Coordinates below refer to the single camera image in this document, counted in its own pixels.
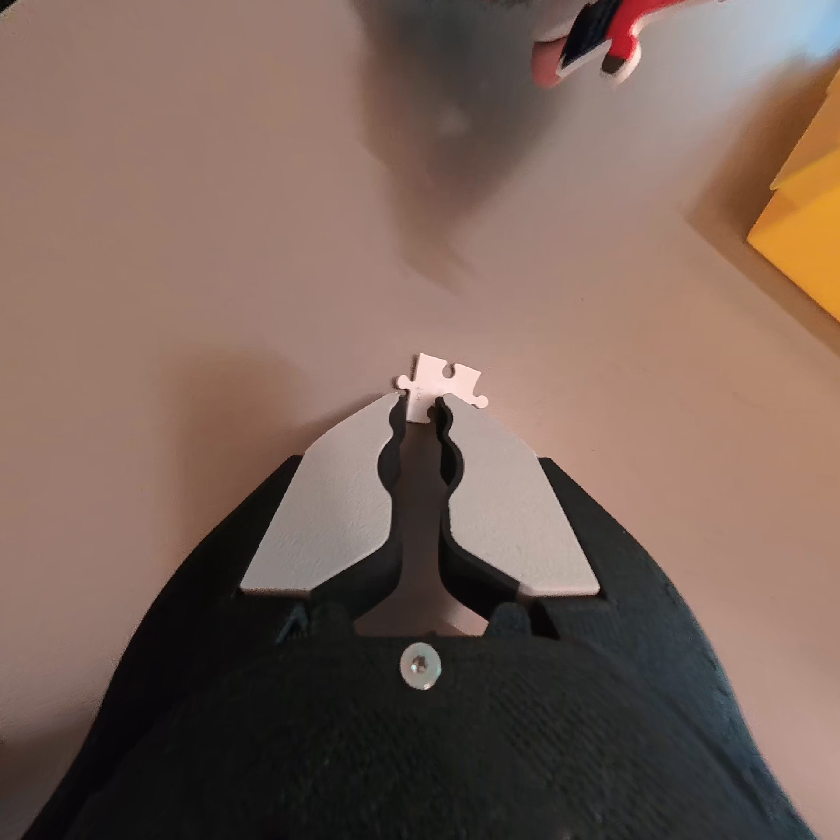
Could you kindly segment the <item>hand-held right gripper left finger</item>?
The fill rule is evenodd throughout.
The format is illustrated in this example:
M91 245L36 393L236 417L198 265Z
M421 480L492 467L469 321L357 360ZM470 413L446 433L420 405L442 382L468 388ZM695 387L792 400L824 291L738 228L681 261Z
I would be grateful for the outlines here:
M240 582L248 595L340 605L352 620L394 592L403 550L394 490L406 395L383 395L305 451Z

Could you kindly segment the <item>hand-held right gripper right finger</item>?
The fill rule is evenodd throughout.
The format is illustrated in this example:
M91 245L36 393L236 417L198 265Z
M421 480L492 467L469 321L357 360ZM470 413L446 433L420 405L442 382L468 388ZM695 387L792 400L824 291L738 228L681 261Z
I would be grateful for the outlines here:
M601 584L543 462L503 423L452 394L436 400L446 486L438 569L461 605L597 597Z

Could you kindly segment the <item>single white-backed puzzle piece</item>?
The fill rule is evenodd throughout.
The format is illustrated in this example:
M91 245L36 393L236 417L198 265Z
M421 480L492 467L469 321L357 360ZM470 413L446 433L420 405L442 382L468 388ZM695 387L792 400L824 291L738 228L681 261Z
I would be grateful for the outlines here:
M394 381L396 390L406 393L406 421L428 424L429 412L439 397L450 394L473 407L484 409L488 397L476 394L481 372L464 364L451 364L425 353L415 357L413 374L400 374Z

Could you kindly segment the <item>joined puzzle pieces strip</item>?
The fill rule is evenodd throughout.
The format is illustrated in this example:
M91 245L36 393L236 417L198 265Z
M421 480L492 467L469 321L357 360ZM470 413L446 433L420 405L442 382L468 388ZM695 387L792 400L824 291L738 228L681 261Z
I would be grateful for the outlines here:
M665 1L587 3L565 36L557 77L564 79L602 55L602 75L615 84L624 82L641 58L639 36L644 25L670 5L671 2Z

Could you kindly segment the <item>person's left hand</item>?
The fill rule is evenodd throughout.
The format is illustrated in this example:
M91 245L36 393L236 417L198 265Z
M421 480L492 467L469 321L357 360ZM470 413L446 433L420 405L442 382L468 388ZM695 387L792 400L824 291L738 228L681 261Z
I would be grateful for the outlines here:
M560 66L567 38L535 41L531 53L531 75L538 88L546 90L560 83Z

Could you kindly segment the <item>yellow box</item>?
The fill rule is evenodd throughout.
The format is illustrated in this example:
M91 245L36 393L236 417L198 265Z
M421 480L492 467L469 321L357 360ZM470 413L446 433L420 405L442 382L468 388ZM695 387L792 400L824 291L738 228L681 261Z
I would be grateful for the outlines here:
M839 76L770 186L750 246L839 320Z

